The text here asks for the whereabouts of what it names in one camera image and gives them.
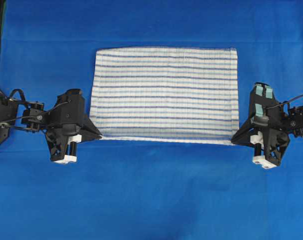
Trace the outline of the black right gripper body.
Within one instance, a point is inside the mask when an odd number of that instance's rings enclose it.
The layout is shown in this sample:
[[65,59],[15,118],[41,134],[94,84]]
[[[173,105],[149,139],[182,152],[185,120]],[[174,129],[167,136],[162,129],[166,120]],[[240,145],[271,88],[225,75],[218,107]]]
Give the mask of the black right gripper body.
[[290,143],[289,135],[281,127],[282,109],[275,105],[273,89],[257,82],[249,100],[249,145],[254,149],[252,162],[269,170],[281,165]]

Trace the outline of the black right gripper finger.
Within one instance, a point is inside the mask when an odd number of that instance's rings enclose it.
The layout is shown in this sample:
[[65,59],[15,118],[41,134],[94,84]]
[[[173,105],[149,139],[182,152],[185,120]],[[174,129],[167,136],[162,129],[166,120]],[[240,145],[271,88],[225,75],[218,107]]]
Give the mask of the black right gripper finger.
[[234,145],[250,145],[250,131],[252,129],[252,120],[247,119],[240,129],[231,138],[231,143]]

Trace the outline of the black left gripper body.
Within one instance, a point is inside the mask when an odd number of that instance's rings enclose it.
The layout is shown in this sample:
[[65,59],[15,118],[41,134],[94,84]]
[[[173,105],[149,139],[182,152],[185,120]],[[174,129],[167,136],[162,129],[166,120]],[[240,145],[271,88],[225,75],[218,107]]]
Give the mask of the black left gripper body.
[[65,165],[77,161],[77,143],[82,140],[81,129],[87,118],[85,98],[79,88],[69,89],[57,97],[45,124],[52,162]]

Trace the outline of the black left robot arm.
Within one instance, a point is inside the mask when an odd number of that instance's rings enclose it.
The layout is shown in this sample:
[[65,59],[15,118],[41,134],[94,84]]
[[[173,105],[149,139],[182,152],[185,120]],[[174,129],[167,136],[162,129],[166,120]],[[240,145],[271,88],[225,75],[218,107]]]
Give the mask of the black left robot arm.
[[9,96],[0,90],[0,145],[11,129],[43,132],[50,160],[63,165],[77,161],[78,144],[102,138],[85,113],[85,99],[78,88],[59,95],[49,110],[43,103],[27,101],[21,89],[14,89]]

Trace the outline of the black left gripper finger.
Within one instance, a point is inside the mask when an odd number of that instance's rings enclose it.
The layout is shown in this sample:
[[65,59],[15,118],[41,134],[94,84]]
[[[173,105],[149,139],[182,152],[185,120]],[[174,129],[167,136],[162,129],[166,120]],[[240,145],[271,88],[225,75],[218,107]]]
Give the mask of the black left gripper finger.
[[100,140],[102,135],[99,131],[89,131],[81,129],[78,133],[81,136],[80,143]]
[[98,128],[91,121],[91,119],[89,118],[88,115],[79,116],[78,117],[78,125],[80,126],[80,130],[87,130],[87,131],[93,131],[93,132],[99,131]]

